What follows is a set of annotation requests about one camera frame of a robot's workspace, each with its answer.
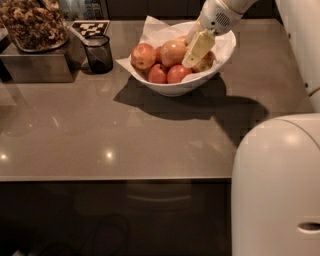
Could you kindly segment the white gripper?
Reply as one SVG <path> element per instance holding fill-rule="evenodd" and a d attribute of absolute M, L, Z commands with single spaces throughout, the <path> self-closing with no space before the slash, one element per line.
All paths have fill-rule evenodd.
<path fill-rule="evenodd" d="M 199 15 L 200 23 L 196 21 L 186 36 L 188 50 L 182 65 L 195 66 L 212 49 L 215 36 L 228 33 L 241 18 L 225 0 L 206 0 Z"/>

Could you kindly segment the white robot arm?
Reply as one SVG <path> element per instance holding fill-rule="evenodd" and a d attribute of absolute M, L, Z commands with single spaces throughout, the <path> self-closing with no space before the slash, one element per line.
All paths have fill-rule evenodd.
<path fill-rule="evenodd" d="M 275 0 L 313 108 L 320 0 Z M 231 184 L 232 256 L 320 256 L 320 112 L 270 119 L 240 143 Z"/>

